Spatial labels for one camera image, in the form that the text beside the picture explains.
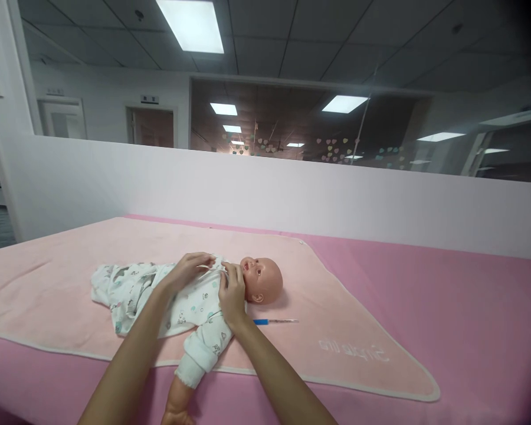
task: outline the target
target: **pink towel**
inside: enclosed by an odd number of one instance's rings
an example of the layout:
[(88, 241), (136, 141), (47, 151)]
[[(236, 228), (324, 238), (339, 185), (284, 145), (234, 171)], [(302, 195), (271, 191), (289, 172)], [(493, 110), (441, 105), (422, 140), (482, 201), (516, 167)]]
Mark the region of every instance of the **pink towel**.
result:
[[(99, 264), (168, 263), (186, 252), (231, 261), (274, 259), (284, 293), (251, 305), (253, 318), (298, 319), (262, 331), (304, 380), (412, 400), (439, 398), (430, 373), (294, 238), (114, 218), (0, 250), (0, 338), (51, 352), (110, 359), (122, 339), (110, 312), (90, 300)], [(367, 277), (358, 274), (361, 282)], [(188, 334), (168, 338), (157, 366), (178, 364)], [(216, 370), (255, 374), (234, 340)]]

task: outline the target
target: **doll head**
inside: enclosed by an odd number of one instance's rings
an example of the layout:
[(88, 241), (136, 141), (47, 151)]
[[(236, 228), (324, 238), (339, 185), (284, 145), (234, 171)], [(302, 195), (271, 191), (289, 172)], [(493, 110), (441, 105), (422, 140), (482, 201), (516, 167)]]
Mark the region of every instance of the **doll head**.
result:
[(283, 277), (275, 261), (246, 257), (240, 261), (240, 266), (244, 275), (248, 302), (269, 304), (280, 296)]

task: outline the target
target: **fluorescent light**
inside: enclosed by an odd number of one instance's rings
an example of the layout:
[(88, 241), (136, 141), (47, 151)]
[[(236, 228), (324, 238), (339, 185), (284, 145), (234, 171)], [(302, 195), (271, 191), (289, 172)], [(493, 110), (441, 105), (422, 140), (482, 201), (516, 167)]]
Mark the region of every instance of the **fluorescent light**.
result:
[(480, 124), (506, 126), (512, 124), (519, 124), (525, 121), (531, 121), (531, 110), (525, 112), (518, 112), (516, 114), (506, 115), (500, 118), (494, 118), (488, 121), (482, 121)]
[(236, 112), (236, 105), (228, 105), (225, 103), (211, 103), (214, 112), (218, 115), (238, 115)]
[(484, 153), (509, 152), (509, 149), (486, 149)]
[(349, 113), (355, 110), (362, 103), (367, 101), (367, 97), (358, 97), (358, 96), (335, 96), (330, 103), (324, 107), (324, 112), (339, 112), (339, 113)]
[(452, 139), (453, 137), (464, 136), (464, 133), (437, 133), (417, 140), (425, 142), (440, 142), (441, 140)]
[(242, 132), (242, 129), (240, 128), (240, 126), (223, 125), (222, 127), (224, 127), (224, 130), (229, 133), (241, 133)]
[(157, 0), (181, 49), (224, 53), (217, 15), (210, 1)]

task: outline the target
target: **baby onesie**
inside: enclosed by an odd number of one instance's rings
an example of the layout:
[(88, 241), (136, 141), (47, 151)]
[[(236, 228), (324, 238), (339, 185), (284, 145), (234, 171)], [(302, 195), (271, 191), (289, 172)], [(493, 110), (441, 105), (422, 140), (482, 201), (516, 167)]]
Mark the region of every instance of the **baby onesie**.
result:
[[(178, 378), (196, 388), (210, 372), (227, 347), (232, 332), (222, 317), (218, 300), (221, 256), (196, 281), (186, 285), (169, 302), (158, 338), (177, 335), (198, 326), (185, 340), (185, 355), (175, 371)], [(110, 308), (114, 330), (126, 335), (158, 283), (175, 267), (173, 264), (130, 264), (125, 267), (102, 265), (92, 275), (91, 298)]]

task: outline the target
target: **baby doll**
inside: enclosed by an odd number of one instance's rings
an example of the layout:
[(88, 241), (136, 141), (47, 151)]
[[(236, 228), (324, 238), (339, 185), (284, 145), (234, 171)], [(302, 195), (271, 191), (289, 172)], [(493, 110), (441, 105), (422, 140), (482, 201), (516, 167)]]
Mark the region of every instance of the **baby doll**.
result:
[[(193, 423), (186, 409), (194, 389), (205, 372), (210, 372), (227, 347), (232, 332), (222, 317), (218, 300), (220, 272), (224, 259), (216, 260), (208, 272), (185, 286), (169, 303), (159, 338), (177, 335), (196, 326), (183, 347), (185, 354), (175, 371), (176, 379), (169, 389), (164, 422)], [(259, 304), (274, 302), (283, 288), (277, 264), (267, 258), (246, 257), (240, 262), (246, 286), (246, 301)], [(153, 288), (175, 267), (175, 264), (130, 264), (125, 267), (103, 265), (94, 272), (91, 298), (110, 308), (114, 330), (126, 335), (139, 316)]]

